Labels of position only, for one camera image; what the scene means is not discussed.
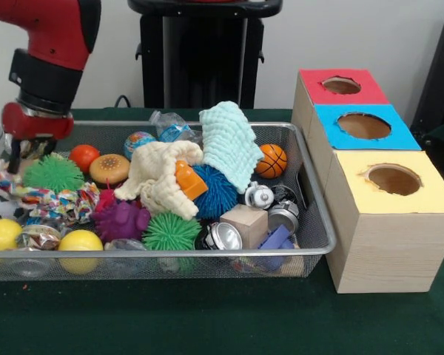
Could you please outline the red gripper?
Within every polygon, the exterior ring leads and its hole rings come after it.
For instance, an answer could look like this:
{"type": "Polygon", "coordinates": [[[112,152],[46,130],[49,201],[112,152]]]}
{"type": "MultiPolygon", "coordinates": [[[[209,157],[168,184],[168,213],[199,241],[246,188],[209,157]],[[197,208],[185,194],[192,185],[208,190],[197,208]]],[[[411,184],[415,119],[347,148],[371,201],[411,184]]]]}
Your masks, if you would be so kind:
{"type": "Polygon", "coordinates": [[[18,102],[5,104],[1,114],[2,128],[5,133],[11,134],[11,153],[7,171],[17,173],[21,161],[21,141],[35,138],[53,138],[48,140],[44,152],[53,152],[57,140],[70,135],[74,120],[71,114],[66,116],[51,115],[35,111],[18,102]]]}

